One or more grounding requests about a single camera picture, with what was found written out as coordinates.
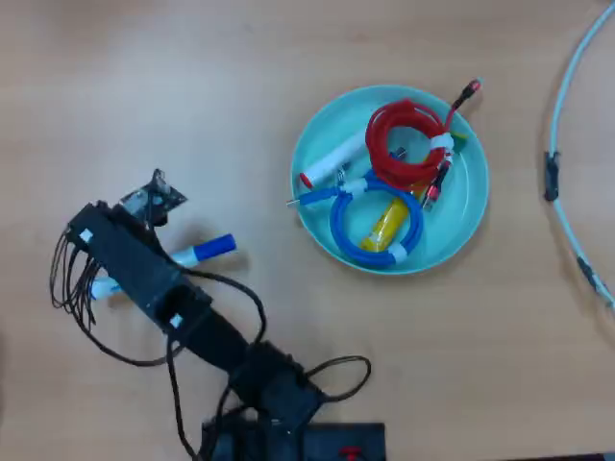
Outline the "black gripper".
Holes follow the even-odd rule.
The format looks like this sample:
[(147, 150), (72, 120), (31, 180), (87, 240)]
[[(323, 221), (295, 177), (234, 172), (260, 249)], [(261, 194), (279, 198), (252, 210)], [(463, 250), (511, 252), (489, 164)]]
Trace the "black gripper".
[(98, 262), (141, 308), (160, 308), (182, 277), (153, 234), (121, 205), (84, 206), (68, 240)]

